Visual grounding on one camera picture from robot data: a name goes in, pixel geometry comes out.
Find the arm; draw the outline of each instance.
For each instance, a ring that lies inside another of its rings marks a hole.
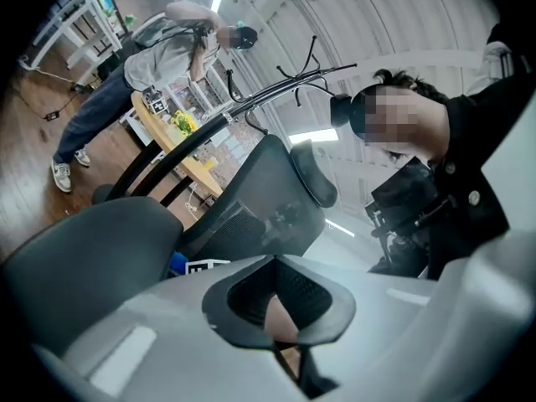
[[[166,6],[166,16],[173,21],[190,19],[209,21],[214,29],[225,26],[224,20],[216,12],[188,0],[169,3]]]
[[[190,65],[190,79],[194,82],[197,82],[204,77],[204,53],[205,48],[201,44],[199,44],[193,52],[192,64]]]

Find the mesh chair back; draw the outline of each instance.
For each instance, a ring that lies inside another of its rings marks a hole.
[[[303,255],[325,226],[289,153],[266,136],[214,206],[183,235],[189,260],[239,260],[255,255]]]

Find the hair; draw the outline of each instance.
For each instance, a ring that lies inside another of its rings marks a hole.
[[[232,47],[236,49],[250,49],[258,39],[257,32],[252,27],[238,27],[236,31],[240,34],[240,38],[233,43]]]
[[[419,77],[413,78],[409,76],[405,70],[397,71],[394,75],[387,69],[380,69],[374,73],[374,78],[381,80],[381,83],[375,86],[398,86],[400,88],[409,89],[413,84],[417,85],[415,92],[423,97],[426,97],[437,103],[445,104],[449,97],[445,94],[441,94],[433,85],[424,82]],[[397,161],[399,158],[403,157],[403,153],[391,152],[385,150],[385,153],[393,161]]]

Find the wooden floor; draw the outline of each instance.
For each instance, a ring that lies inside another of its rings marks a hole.
[[[76,79],[76,71],[65,68],[64,53],[61,47],[54,49],[41,69]],[[69,84],[19,70],[11,85],[0,110],[0,260],[40,230],[90,207],[95,188],[114,183],[140,150],[125,128],[112,125],[88,146],[90,168],[73,163],[73,192],[62,193],[52,179],[50,159],[65,125],[85,97],[76,97],[59,119],[47,122],[44,115],[63,107],[72,96]],[[152,196],[163,198],[176,183],[174,176],[167,176]],[[187,200],[183,193],[170,207],[185,228],[195,222],[184,207]]]

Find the blue object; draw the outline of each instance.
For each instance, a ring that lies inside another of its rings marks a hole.
[[[186,263],[188,262],[188,259],[186,259],[185,256],[181,255],[178,252],[173,253],[173,256],[171,257],[171,263],[169,264],[169,269],[171,271],[176,272],[177,274],[180,274],[181,276],[184,276],[186,274]]]

